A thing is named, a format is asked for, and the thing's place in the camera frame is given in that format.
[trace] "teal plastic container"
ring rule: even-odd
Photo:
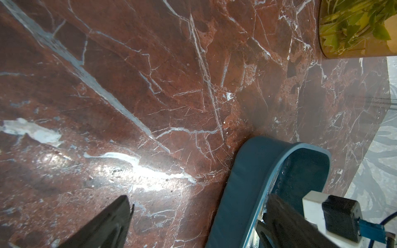
[[[302,198],[324,189],[330,164],[330,152],[317,146],[249,139],[236,155],[205,247],[245,248],[269,192],[303,215]]]

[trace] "red marble surface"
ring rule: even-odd
[[[322,57],[316,0],[0,2],[1,247],[56,247],[121,194],[126,247],[203,247],[255,135],[328,149],[343,195],[390,98],[385,58]]]

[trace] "plant pot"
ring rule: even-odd
[[[397,55],[397,0],[321,0],[318,35],[329,59]]]

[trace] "leafy plant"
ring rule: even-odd
[[[397,0],[323,0],[322,4],[326,9],[322,10],[319,34],[330,52],[341,55],[363,50],[370,37],[391,39],[384,22],[396,14]]]

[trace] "gray floor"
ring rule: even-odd
[[[397,99],[397,57],[387,58],[390,94]],[[397,211],[397,111],[389,110],[361,163],[346,198],[357,200],[365,220],[381,222]],[[397,233],[397,218],[386,225]],[[368,247],[369,240],[363,247]],[[375,242],[374,247],[385,245]]]

